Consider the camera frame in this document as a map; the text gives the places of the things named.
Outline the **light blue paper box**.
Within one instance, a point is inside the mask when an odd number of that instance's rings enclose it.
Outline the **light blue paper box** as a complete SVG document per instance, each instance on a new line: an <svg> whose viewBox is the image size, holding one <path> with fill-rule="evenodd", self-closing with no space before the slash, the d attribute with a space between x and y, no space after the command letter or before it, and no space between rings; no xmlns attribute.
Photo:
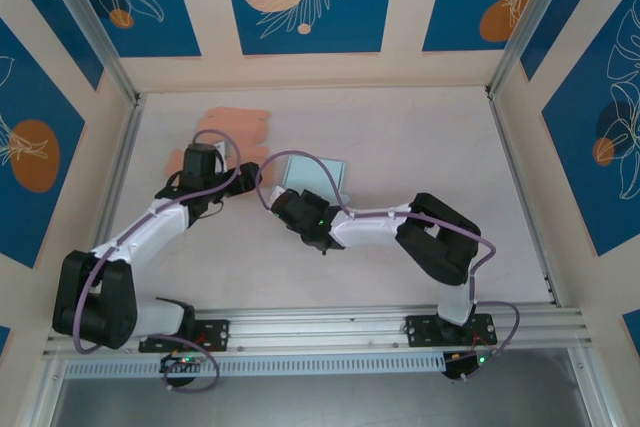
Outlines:
<svg viewBox="0 0 640 427"><path fill-rule="evenodd" d="M333 179L342 202L347 204L350 197L342 192L346 163L323 158L320 158L319 161L326 167ZM338 198L331 186L330 177L314 160L302 155L291 155L284 171L281 186L285 189L295 190L299 194L303 190L308 190L329 201L331 205L338 205Z"/></svg>

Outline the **orange paper box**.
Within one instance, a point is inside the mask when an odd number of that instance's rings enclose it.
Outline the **orange paper box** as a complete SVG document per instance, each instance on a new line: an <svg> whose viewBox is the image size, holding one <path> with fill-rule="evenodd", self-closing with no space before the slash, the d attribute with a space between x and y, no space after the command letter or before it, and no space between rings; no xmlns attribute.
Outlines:
<svg viewBox="0 0 640 427"><path fill-rule="evenodd" d="M184 152L190 144L213 145L222 140L228 141L231 146L228 169L238 169L241 164L247 162L255 162L260 167L269 156L269 148L266 145L269 119L270 113L259 109L215 107L206 111L199 120L191 141L183 149L171 152L165 174L169 179L172 174L182 169ZM258 174L258 180L267 184L270 181L271 169L258 171Z"/></svg>

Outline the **grey metal sheet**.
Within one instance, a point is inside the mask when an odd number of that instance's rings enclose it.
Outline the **grey metal sheet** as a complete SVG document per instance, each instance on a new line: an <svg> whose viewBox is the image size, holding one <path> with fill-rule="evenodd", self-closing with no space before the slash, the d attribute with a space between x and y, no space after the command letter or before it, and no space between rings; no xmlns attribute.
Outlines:
<svg viewBox="0 0 640 427"><path fill-rule="evenodd" d="M64 382L52 427L592 427L567 355L506 352L440 373L240 377L201 394L159 380Z"/></svg>

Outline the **aluminium mounting rail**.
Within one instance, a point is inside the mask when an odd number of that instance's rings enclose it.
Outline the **aluminium mounting rail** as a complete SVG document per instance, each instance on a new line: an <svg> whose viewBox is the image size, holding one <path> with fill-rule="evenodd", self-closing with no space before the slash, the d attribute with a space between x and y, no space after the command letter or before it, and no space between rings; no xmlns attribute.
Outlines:
<svg viewBox="0 0 640 427"><path fill-rule="evenodd" d="M519 327L508 347L590 347L592 335L578 308L518 304ZM347 354L409 349L405 318L436 312L433 305L384 307L212 309L198 319L230 322L228 355Z"/></svg>

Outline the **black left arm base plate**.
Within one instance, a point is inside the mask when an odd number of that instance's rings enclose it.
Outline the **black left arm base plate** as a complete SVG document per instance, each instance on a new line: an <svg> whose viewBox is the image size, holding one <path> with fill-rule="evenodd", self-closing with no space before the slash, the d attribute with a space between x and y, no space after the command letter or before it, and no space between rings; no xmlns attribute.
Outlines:
<svg viewBox="0 0 640 427"><path fill-rule="evenodd" d="M224 319L194 320L189 326L183 326L177 337L189 340L207 352L225 352L229 340L230 322ZM147 337L139 342L140 353L173 353L190 349L182 342L152 339Z"/></svg>

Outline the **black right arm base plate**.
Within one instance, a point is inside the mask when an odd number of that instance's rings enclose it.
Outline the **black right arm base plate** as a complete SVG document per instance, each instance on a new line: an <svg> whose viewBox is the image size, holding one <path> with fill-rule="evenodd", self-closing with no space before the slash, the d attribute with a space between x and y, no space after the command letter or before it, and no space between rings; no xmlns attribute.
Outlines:
<svg viewBox="0 0 640 427"><path fill-rule="evenodd" d="M405 318L403 332L410 347L495 346L497 336L489 314L472 314L462 326L438 315L412 315Z"/></svg>

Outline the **aluminium corner post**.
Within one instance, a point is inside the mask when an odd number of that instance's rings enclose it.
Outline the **aluminium corner post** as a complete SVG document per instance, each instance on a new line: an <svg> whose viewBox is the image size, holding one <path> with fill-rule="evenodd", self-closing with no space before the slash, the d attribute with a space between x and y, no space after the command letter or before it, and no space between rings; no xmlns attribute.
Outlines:
<svg viewBox="0 0 640 427"><path fill-rule="evenodd" d="M139 92L134 87L120 60L117 50L95 13L90 1L62 1L98 57L104 71L119 91L119 94L130 107L136 108L139 100Z"/></svg>
<svg viewBox="0 0 640 427"><path fill-rule="evenodd" d="M542 17L552 0L529 0L524 12L516 24L513 33L506 43L503 53L499 59L488 85L486 86L487 97L494 101L504 87L511 71L516 67L530 39L536 31Z"/></svg>

